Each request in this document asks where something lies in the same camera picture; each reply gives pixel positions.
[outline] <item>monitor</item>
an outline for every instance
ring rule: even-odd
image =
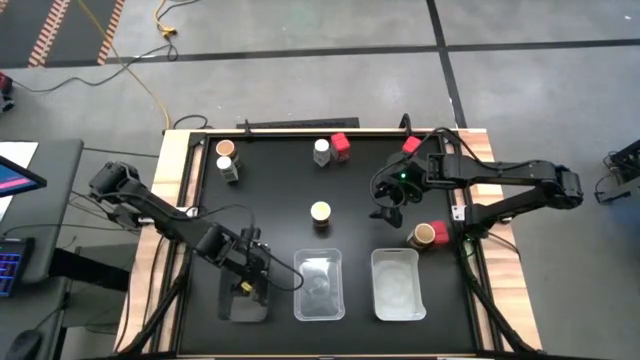
[[[0,156],[0,197],[47,186],[47,180]]]

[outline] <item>striped hazard tape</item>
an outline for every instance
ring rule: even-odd
[[[8,3],[9,0],[0,0],[0,14],[2,14]]]
[[[118,27],[118,22],[120,21],[120,14],[122,14],[123,6],[124,0],[116,0],[116,4],[113,7],[113,12],[111,13],[111,18],[109,19],[109,25],[107,26],[107,29],[105,31],[107,33],[107,37],[102,42],[100,53],[98,54],[98,64],[100,65],[104,65],[104,63],[107,61],[107,56],[109,56],[111,44],[113,43],[113,36],[116,33],[116,28]]]
[[[71,0],[53,1],[47,19],[44,21],[44,25],[42,25],[42,30],[40,30],[40,36],[38,36],[38,40],[36,40],[35,45],[33,45],[31,56],[29,56],[28,67],[43,66],[45,64],[49,50],[51,50],[51,44],[53,44],[53,40],[56,34],[58,34],[60,23],[62,23],[62,19],[67,12],[70,2]]]

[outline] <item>wooden table edge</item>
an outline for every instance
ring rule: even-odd
[[[416,128],[415,132],[428,132],[430,128]],[[398,128],[359,128],[359,129],[254,129],[251,130],[255,134],[303,134],[303,133],[403,133],[404,129]],[[469,144],[471,149],[483,161],[493,161],[493,153],[489,143],[489,137],[486,129],[456,129],[460,136]],[[180,192],[181,182],[183,178],[184,168],[187,163],[187,151],[189,148],[189,138],[192,133],[203,134],[242,134],[244,129],[199,129],[199,130],[168,130],[164,135],[160,156],[156,167],[151,191],[165,201],[176,205]],[[194,154],[194,164],[191,167],[188,186],[186,206],[193,205],[193,189],[198,177],[199,161],[201,160],[201,147]],[[472,198],[474,202],[492,203],[502,199],[502,188],[496,185],[478,185],[472,188]],[[460,203],[462,197],[461,192],[456,192],[457,202]],[[513,232],[509,225],[496,225],[492,232],[511,241],[515,244]],[[128,326],[122,341],[120,349],[128,345],[133,337],[140,331],[143,324],[143,315],[145,308],[148,306],[147,317],[151,315],[153,309],[157,305],[158,293],[162,281],[162,272],[167,260],[167,241],[160,244],[159,257],[155,268],[151,269],[153,255],[156,246],[160,241],[160,235],[155,229],[146,227],[143,229],[136,253],[136,262],[131,272],[131,308],[129,313]],[[520,336],[529,345],[534,348],[541,348],[540,338],[536,327],[533,310],[529,300],[524,274],[520,261],[516,254],[501,245],[484,240],[482,243],[485,254],[485,262],[489,273],[489,281],[491,283],[494,301],[511,326],[520,334]],[[180,266],[182,256],[174,264],[173,277],[177,275],[177,269]],[[151,271],[155,273],[153,284],[149,283]],[[152,286],[151,297],[147,302],[147,294],[149,286]],[[126,304],[123,307],[120,326],[116,339],[120,339],[122,332],[125,331],[125,315]],[[490,327],[486,312],[482,305],[476,299],[476,311],[480,324],[481,338],[485,349],[493,349],[491,340]],[[162,327],[160,340],[160,351],[166,351],[169,348],[171,330],[175,320],[175,301],[165,316]]]

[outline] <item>gray desk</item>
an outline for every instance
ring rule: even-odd
[[[47,187],[14,196],[0,222],[0,233],[20,225],[62,223],[82,147],[81,140],[38,144],[28,169],[45,178]],[[59,233],[60,228],[56,226],[24,228],[11,232],[11,236],[36,239],[29,265],[22,275],[22,283],[37,283],[49,277]]]
[[[58,224],[64,217],[73,185],[82,141],[62,140],[40,143],[29,170],[47,179],[47,187],[16,195],[0,223],[0,233],[19,225]],[[23,284],[12,298],[0,299],[0,356],[22,331],[33,329],[53,310],[60,307],[68,280],[48,278],[51,254],[58,239],[58,227],[26,228],[12,232],[14,236],[36,238],[36,246],[23,275]],[[42,345],[39,360],[50,359],[61,323],[61,312],[51,316],[41,327]]]

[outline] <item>white cap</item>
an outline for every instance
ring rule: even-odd
[[[227,170],[231,168],[231,166],[233,165],[233,161],[231,161],[231,158],[228,156],[220,156],[218,158],[218,161],[216,161],[216,165],[220,170]]]
[[[316,140],[314,148],[320,152],[329,151],[329,142],[325,139]]]

